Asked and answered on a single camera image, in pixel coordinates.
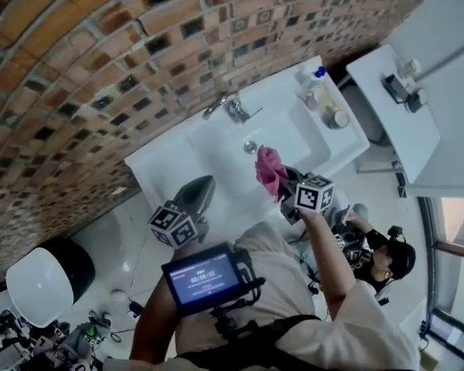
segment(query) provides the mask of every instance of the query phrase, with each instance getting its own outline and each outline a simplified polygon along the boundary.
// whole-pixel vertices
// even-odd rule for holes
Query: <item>brick wall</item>
[[[0,0],[0,280],[137,189],[123,158],[238,90],[378,43],[421,0]]]

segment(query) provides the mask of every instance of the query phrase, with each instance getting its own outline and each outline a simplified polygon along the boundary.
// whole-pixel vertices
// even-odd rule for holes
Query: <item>soap bottle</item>
[[[302,94],[306,94],[310,90],[313,91],[315,88],[319,87],[322,82],[325,80],[326,68],[320,66],[317,71],[313,71],[308,75],[308,78],[302,83]]]
[[[326,68],[320,66],[317,71],[310,73],[302,83],[302,96],[309,110],[317,111],[320,108],[316,95],[325,78]]]

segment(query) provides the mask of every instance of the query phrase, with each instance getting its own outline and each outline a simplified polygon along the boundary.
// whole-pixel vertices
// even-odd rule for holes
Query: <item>backpack strap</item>
[[[314,315],[296,315],[275,320],[254,330],[249,336],[215,349],[179,355],[195,366],[213,371],[238,371],[249,366],[263,366],[296,371],[320,371],[303,360],[281,351],[275,343],[292,327],[305,320],[320,320]]]

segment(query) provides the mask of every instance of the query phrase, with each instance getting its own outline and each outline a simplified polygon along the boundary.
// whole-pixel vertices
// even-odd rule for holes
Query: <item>white shirt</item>
[[[271,241],[271,234],[268,238],[256,234],[254,246],[262,240]],[[238,327],[252,319],[261,326],[277,318],[315,314],[299,263],[288,251],[250,251],[250,254],[256,275],[264,277],[266,284],[261,287],[256,304],[229,314]],[[206,312],[184,318],[176,331],[177,353],[225,345],[227,342],[215,329],[215,321]],[[360,281],[347,295],[333,322],[301,322],[277,341],[277,347],[324,369],[419,369],[418,348],[399,327],[391,324],[375,300],[374,290]],[[178,358],[156,366],[139,361],[108,360],[104,367],[106,371],[199,370],[191,362]],[[254,366],[247,371],[261,369]]]

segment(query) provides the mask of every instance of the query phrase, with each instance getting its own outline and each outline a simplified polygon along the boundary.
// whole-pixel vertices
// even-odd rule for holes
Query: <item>window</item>
[[[464,360],[464,198],[419,198],[428,251],[426,335]]]
[[[431,200],[436,240],[464,246],[464,198]]]

